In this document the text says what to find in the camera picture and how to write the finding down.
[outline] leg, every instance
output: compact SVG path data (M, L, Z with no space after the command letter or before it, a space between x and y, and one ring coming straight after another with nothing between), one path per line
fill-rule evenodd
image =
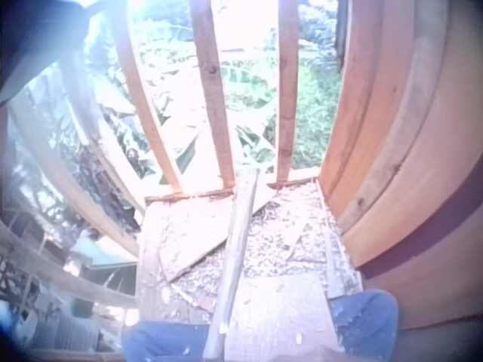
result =
M122 341L127 362L150 362L155 357L201 357L208 325L139 322Z
M346 352L389 360L398 329L398 304L382 290L366 290L331 301L335 327Z

